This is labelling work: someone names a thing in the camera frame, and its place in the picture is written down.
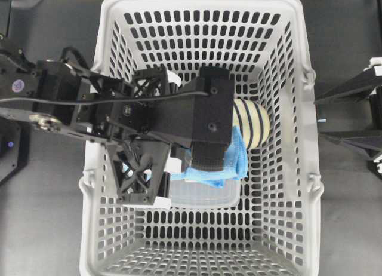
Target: gray floor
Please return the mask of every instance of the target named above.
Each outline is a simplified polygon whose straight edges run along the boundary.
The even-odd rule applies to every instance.
[[[102,0],[15,0],[10,37],[32,61],[78,47],[93,58]],[[302,0],[316,94],[382,56],[376,0]],[[365,128],[366,103],[320,107],[320,131]],[[319,139],[323,276],[381,275],[382,181],[351,151]],[[79,275],[84,146],[32,133],[27,168],[0,186],[0,275]]]

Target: black metal stand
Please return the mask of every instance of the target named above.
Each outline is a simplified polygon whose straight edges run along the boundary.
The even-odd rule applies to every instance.
[[[15,121],[0,118],[0,183],[27,164],[28,132]]]
[[[372,130],[325,132],[320,135],[336,145],[343,145],[359,153],[368,161],[369,170],[382,179],[373,162],[382,154],[382,76],[376,72],[375,68],[363,71],[317,97],[315,103],[358,102],[368,98],[373,120]]]

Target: basket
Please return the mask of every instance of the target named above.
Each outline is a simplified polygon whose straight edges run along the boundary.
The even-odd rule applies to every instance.
[[[230,208],[116,204],[105,148],[87,143],[82,275],[317,275],[320,181],[315,73],[298,0],[105,0],[93,70],[131,79],[163,64],[183,82],[228,68],[236,97],[263,105],[269,139],[249,151]]]

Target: blue towel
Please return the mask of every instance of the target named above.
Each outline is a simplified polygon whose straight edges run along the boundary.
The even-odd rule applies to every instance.
[[[247,172],[247,150],[245,149],[240,129],[233,127],[232,141],[224,156],[224,169],[222,171],[200,171],[189,167],[184,173],[172,174],[170,180],[188,179],[215,188],[222,188],[226,179],[239,181],[247,176]]]

